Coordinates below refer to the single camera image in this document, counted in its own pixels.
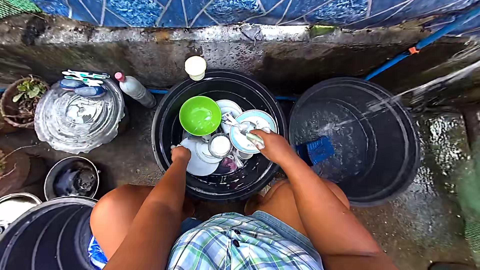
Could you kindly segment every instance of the plaid shorts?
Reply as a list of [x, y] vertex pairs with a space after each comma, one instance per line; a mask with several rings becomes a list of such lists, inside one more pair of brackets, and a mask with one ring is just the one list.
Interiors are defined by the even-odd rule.
[[319, 269], [320, 256], [302, 234], [257, 211], [215, 215], [182, 234], [168, 269]]

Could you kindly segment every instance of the pink bottle cap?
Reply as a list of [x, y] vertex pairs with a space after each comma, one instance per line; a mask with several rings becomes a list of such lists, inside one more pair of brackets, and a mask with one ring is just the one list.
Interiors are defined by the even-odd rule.
[[115, 79], [117, 79], [119, 82], [125, 81], [125, 75], [121, 72], [115, 73]]

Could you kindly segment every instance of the plate with blue rim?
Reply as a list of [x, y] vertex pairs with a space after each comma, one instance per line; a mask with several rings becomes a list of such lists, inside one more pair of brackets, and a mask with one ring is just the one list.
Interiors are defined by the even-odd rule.
[[[263, 110], [246, 110], [237, 116], [235, 120], [239, 123], [249, 121], [257, 125], [257, 129], [268, 127], [272, 132], [277, 132], [277, 123], [275, 119]], [[245, 135], [240, 133], [239, 128], [231, 126], [229, 135], [232, 145], [240, 152], [245, 154], [260, 153], [260, 150], [258, 150], [258, 148], [249, 141]]]

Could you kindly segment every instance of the blue hose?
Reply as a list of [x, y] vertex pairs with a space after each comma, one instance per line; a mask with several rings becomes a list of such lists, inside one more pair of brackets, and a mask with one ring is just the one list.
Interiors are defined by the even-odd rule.
[[[147, 89], [150, 91], [152, 94], [167, 94], [168, 89]], [[5, 91], [5, 88], [0, 88], [0, 95]], [[289, 100], [289, 101], [297, 101], [297, 97], [285, 97], [285, 96], [276, 96], [275, 97], [277, 100]]]
[[[459, 16], [456, 20], [454, 20], [453, 22], [445, 25], [444, 27], [442, 27], [440, 30], [436, 31], [435, 33], [429, 35], [428, 37], [420, 40], [415, 46], [414, 46], [414, 49], [416, 49], [416, 52], [418, 52], [420, 49], [424, 48], [425, 46], [429, 45], [430, 43], [436, 41], [437, 39], [441, 38], [442, 36], [444, 36], [445, 34], [448, 34], [450, 32], [452, 32], [453, 30], [455, 30], [457, 27], [459, 27], [460, 25], [470, 21], [471, 19], [477, 17], [478, 15], [480, 14], [480, 6], [472, 9], [471, 11], [467, 12], [466, 14], [464, 15], [461, 15]], [[395, 56], [394, 58], [390, 59], [389, 61], [387, 61], [385, 64], [383, 64], [382, 66], [380, 66], [378, 69], [374, 70], [373, 72], [371, 72], [370, 74], [368, 74], [366, 77], [365, 77], [365, 80], [370, 80], [372, 79], [373, 77], [375, 77], [376, 75], [378, 75], [379, 73], [381, 73], [382, 71], [388, 69], [389, 67], [395, 65], [396, 63], [402, 61], [403, 59], [407, 58], [408, 56], [412, 55], [413, 53], [410, 52], [409, 50], [407, 51], [404, 51], [400, 54], [398, 54], [397, 56]]]

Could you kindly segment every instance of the toothbrush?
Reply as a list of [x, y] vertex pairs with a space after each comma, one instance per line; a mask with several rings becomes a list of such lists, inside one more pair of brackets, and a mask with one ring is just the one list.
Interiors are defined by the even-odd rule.
[[71, 80], [76, 80], [76, 81], [82, 81], [88, 86], [100, 86], [103, 82], [100, 80], [92, 80], [88, 78], [79, 78], [79, 77], [73, 77], [73, 76], [65, 76], [65, 79], [71, 79]]
[[81, 72], [81, 71], [73, 71], [73, 70], [67, 70], [63, 71], [62, 74], [64, 75], [75, 75], [77, 77], [87, 77], [87, 78], [94, 78], [94, 79], [106, 79], [110, 78], [110, 75], [107, 73], [102, 73], [102, 74], [96, 74], [92, 72]]

